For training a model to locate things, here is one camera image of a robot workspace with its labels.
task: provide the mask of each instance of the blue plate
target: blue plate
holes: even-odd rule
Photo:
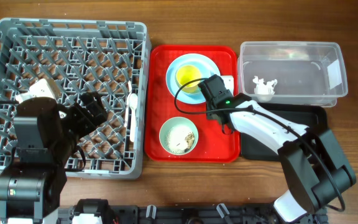
[[[208,57],[200,54],[186,54],[176,58],[168,67],[167,70],[167,87],[169,92],[175,96],[179,90],[176,83],[177,70],[184,65],[193,65],[201,72],[202,78],[209,78],[211,75],[221,75],[218,67]],[[188,104],[200,104],[205,102],[203,94],[198,90],[196,93],[185,93],[181,91],[178,95],[178,100]]]

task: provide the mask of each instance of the wooden table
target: wooden table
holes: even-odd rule
[[[358,223],[358,0],[0,0],[3,17],[140,21],[147,25],[154,47],[227,45],[237,54],[243,41],[337,42],[346,64],[349,94],[327,112],[329,125],[356,171],[357,184],[343,193],[346,211],[329,211],[329,219],[330,223]],[[182,164],[154,162],[145,156],[137,180],[69,178],[61,204],[74,205],[80,198],[140,206],[272,202],[286,189],[277,162],[239,158],[231,164]]]

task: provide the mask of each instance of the gray dish rack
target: gray dish rack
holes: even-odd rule
[[[14,100],[39,78],[52,78],[62,92],[58,102],[81,103],[80,93],[97,91],[108,121],[80,139],[86,167],[67,176],[136,179],[142,172],[145,96],[151,43],[140,22],[58,19],[0,20],[0,100]],[[138,95],[134,143],[124,127],[126,96]],[[0,105],[0,173],[17,144],[13,105]],[[82,166],[73,155],[67,168]]]

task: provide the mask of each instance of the transparent container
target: transparent container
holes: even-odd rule
[[[269,103],[331,107],[347,95],[341,49],[330,42],[244,42],[238,60],[239,90]],[[255,76],[277,79],[273,95],[255,94]]]

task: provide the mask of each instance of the yellow bowl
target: yellow bowl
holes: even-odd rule
[[[201,72],[198,70],[198,68],[194,65],[184,65],[180,67],[176,74],[176,81],[179,88],[183,86],[184,84],[195,80],[197,78],[201,78]],[[195,93],[198,91],[198,84],[200,81],[190,83],[186,87],[184,87],[182,90],[185,93]]]

